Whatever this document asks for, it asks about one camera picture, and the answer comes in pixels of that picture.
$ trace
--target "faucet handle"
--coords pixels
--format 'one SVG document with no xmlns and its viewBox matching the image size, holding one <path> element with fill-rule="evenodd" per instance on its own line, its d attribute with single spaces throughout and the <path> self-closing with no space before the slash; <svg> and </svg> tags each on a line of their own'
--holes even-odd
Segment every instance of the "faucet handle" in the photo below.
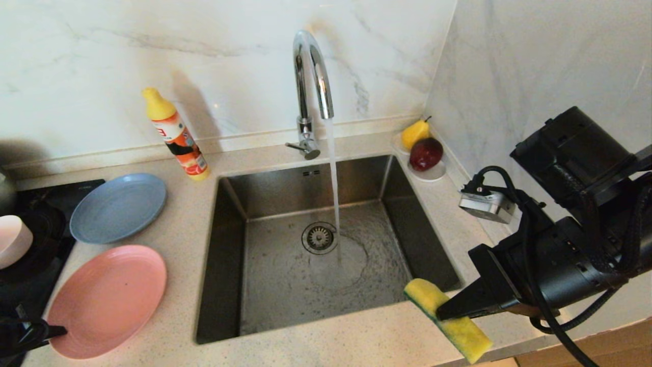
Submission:
<svg viewBox="0 0 652 367">
<path fill-rule="evenodd" d="M 321 153 L 317 147 L 317 142 L 314 140 L 304 140 L 299 145 L 286 143 L 286 146 L 288 148 L 299 150 L 306 160 L 315 159 L 319 157 L 319 154 Z"/>
<path fill-rule="evenodd" d="M 288 148 L 292 148 L 292 149 L 296 149 L 296 150 L 301 150 L 302 152 L 305 152 L 305 149 L 303 149 L 302 147 L 300 147 L 300 146 L 298 146 L 298 145 L 296 145 L 296 144 L 286 143 L 286 146 L 287 146 Z"/>
</svg>

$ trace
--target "stainless steel sink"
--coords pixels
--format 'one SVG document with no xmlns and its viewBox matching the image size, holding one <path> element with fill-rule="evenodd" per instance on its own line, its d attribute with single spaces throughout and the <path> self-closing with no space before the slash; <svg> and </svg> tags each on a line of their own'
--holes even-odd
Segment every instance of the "stainless steel sink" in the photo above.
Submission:
<svg viewBox="0 0 652 367">
<path fill-rule="evenodd" d="M 424 278 L 460 286 L 391 155 L 222 178 L 201 296 L 200 344 L 405 300 Z"/>
</svg>

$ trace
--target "drain strainer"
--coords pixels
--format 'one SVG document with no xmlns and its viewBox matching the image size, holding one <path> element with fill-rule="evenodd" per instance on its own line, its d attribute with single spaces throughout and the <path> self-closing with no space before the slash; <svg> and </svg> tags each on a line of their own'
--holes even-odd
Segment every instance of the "drain strainer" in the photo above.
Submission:
<svg viewBox="0 0 652 367">
<path fill-rule="evenodd" d="M 337 245 L 335 242 L 336 229 L 330 223 L 315 222 L 306 227 L 301 235 L 303 247 L 315 255 L 331 252 Z"/>
</svg>

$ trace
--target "orange bottle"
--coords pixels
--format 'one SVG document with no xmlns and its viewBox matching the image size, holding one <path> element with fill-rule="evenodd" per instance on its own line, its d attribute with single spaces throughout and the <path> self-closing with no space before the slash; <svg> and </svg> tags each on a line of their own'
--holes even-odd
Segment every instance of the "orange bottle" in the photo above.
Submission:
<svg viewBox="0 0 652 367">
<path fill-rule="evenodd" d="M 208 164 L 174 104 L 161 97 L 156 88 L 145 88 L 143 97 L 147 100 L 147 117 L 152 120 L 188 177 L 196 181 L 208 177 Z"/>
</svg>

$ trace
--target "chrome faucet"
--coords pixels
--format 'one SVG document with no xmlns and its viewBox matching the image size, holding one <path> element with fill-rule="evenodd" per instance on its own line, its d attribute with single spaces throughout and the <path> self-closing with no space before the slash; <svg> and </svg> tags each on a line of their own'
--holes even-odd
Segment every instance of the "chrome faucet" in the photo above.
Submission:
<svg viewBox="0 0 652 367">
<path fill-rule="evenodd" d="M 317 40 L 308 31 L 299 31 L 294 36 L 294 73 L 297 79 L 297 96 L 299 98 L 299 117 L 297 127 L 299 128 L 299 145 L 286 143 L 286 146 L 301 151 L 306 159 L 315 159 L 319 156 L 319 147 L 315 134 L 312 131 L 312 117 L 308 113 L 308 101 L 306 100 L 306 80 L 303 69 L 304 48 L 310 55 L 312 65 L 312 76 L 315 80 L 317 97 L 319 99 L 319 111 L 322 119 L 333 117 L 333 100 L 331 99 L 331 85 L 328 83 L 326 65 L 324 65 L 321 51 Z"/>
</svg>

